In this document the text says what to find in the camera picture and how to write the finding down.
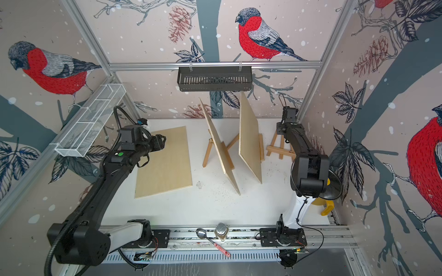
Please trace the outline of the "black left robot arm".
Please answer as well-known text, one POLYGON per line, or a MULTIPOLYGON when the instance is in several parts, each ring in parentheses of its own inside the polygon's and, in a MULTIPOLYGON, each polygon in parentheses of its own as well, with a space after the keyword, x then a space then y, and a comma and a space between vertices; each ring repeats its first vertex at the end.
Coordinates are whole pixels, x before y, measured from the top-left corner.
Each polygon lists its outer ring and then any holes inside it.
POLYGON ((148 220, 134 219, 115 228, 109 233, 100 231, 102 219, 114 195, 139 161, 149 157, 151 152, 165 147, 166 137, 152 135, 147 129, 147 120, 131 120, 131 125, 118 125, 118 136, 111 150, 100 162, 100 176, 81 201, 80 205, 63 223, 54 223, 47 232, 51 245, 45 264, 44 274, 52 274, 52 262, 81 265, 82 275, 91 266, 103 262, 107 255, 132 242, 154 243, 148 220))

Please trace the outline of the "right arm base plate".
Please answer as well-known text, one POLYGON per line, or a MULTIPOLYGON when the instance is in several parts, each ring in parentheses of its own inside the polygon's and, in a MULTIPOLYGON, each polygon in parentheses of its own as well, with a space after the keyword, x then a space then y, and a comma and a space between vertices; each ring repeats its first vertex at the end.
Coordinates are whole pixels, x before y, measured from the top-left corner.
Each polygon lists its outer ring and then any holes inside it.
POLYGON ((291 229, 284 227, 277 231, 276 228, 260 228, 259 240, 262 247, 306 247, 306 235, 302 228, 291 229))

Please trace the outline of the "yellow pot black lid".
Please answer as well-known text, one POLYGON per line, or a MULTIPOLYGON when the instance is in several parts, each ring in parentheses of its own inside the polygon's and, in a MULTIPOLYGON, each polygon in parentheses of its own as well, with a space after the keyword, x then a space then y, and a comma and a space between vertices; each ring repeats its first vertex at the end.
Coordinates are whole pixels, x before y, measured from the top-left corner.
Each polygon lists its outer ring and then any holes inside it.
POLYGON ((342 192, 343 184, 340 178, 333 171, 329 170, 326 190, 312 202, 312 205, 324 207, 321 211, 321 216, 328 216, 334 209, 334 200, 340 198, 342 192))

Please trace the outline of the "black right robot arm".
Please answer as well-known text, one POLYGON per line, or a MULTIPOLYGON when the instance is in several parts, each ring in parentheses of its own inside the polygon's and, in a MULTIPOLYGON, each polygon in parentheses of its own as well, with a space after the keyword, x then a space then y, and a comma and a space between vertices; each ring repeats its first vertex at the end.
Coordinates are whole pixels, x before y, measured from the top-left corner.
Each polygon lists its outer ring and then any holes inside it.
POLYGON ((276 132, 282 142, 289 144, 295 157, 291 165, 290 185, 294 192, 288 210, 276 223, 278 236, 288 229, 302 228, 303 218, 310 205, 325 192, 328 185, 329 158, 317 151, 306 136, 305 128, 298 122, 298 109, 285 106, 276 132))

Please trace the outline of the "plywood board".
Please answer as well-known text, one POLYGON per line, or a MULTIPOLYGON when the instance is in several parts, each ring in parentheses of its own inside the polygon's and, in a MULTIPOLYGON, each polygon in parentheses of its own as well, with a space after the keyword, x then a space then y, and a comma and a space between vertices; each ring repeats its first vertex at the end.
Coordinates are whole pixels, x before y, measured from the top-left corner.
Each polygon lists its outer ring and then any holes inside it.
POLYGON ((149 163, 137 170, 135 198, 192 186, 186 127, 163 129, 153 135, 165 136, 165 147, 149 153, 149 163))
POLYGON ((262 184, 259 122, 244 92, 240 93, 239 156, 262 184))
POLYGON ((200 100, 200 104, 201 104, 201 110, 203 112, 204 118, 205 118, 206 123, 208 125, 208 132, 210 134, 210 138, 208 141, 208 146, 206 149, 206 153, 204 155, 202 166, 203 166, 203 168, 207 167, 207 164, 209 161, 209 156, 211 154, 211 150, 214 148, 216 151, 216 154, 218 156, 218 159, 220 161, 221 168, 223 170, 224 175, 229 180, 229 182, 232 184, 232 186, 235 189, 235 191, 237 192, 237 194, 240 196, 241 192, 240 192, 239 186, 236 182, 235 176, 233 174, 234 164, 233 164, 233 161, 231 160, 231 157, 229 155, 229 151, 227 149, 227 146, 225 145, 225 143, 223 141, 221 141, 219 134, 216 130, 216 127, 211 119, 211 116, 208 114, 201 98, 199 100, 200 100))

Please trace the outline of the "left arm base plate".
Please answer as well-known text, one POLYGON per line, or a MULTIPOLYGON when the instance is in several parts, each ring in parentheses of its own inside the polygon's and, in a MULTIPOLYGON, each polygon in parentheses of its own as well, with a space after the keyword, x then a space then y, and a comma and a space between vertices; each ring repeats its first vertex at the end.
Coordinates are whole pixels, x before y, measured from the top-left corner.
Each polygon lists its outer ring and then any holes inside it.
POLYGON ((170 230, 151 230, 142 234, 138 240, 125 244, 124 249, 146 249, 146 248, 167 248, 169 243, 170 230))

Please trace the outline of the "small metal cup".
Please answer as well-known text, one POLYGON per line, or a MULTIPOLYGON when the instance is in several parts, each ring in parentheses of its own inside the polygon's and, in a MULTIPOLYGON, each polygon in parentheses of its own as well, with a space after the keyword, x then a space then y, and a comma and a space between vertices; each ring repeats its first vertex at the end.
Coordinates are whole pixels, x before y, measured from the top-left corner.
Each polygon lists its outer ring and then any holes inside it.
POLYGON ((229 233, 229 228, 224 223, 219 223, 215 228, 215 236, 222 242, 226 240, 229 233))

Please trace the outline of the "black hanging basket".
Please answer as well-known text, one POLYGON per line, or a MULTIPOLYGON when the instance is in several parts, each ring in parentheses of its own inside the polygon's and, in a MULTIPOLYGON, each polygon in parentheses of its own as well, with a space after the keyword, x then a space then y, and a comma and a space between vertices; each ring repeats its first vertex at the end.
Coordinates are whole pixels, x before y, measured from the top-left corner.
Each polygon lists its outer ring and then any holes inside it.
POLYGON ((181 67, 177 84, 181 92, 245 92, 252 89, 252 68, 181 67))

